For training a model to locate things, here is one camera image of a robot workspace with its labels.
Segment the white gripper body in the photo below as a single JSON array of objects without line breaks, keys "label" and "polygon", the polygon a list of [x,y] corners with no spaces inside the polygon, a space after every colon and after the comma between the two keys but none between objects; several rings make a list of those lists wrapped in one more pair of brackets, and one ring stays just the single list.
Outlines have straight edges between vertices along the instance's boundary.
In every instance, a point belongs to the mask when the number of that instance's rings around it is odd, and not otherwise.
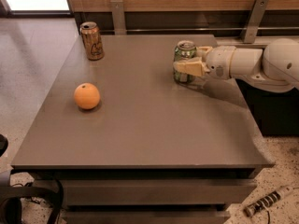
[{"label": "white gripper body", "polygon": [[235,53],[235,46],[218,46],[206,56],[209,75],[216,79],[230,79],[230,65]]}]

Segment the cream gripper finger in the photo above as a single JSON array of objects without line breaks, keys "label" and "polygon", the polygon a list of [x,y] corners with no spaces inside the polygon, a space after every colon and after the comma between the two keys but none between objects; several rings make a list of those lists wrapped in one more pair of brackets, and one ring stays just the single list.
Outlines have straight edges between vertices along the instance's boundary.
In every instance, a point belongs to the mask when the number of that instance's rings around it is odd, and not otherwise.
[{"label": "cream gripper finger", "polygon": [[210,51],[212,51],[213,48],[210,46],[202,46],[202,47],[197,47],[196,48],[196,54],[198,57],[200,57],[202,60],[206,59],[206,56]]},{"label": "cream gripper finger", "polygon": [[202,77],[209,72],[206,63],[200,57],[180,60],[173,63],[176,71],[196,77]]}]

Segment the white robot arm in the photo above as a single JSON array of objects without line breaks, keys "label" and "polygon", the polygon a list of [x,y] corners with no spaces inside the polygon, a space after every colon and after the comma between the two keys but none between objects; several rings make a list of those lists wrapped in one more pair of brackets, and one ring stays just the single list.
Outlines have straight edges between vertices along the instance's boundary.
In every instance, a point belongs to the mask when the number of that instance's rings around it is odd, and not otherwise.
[{"label": "white robot arm", "polygon": [[277,39],[264,49],[193,47],[194,57],[173,62],[174,77],[181,83],[187,76],[234,78],[264,91],[299,90],[299,43],[292,39]]}]

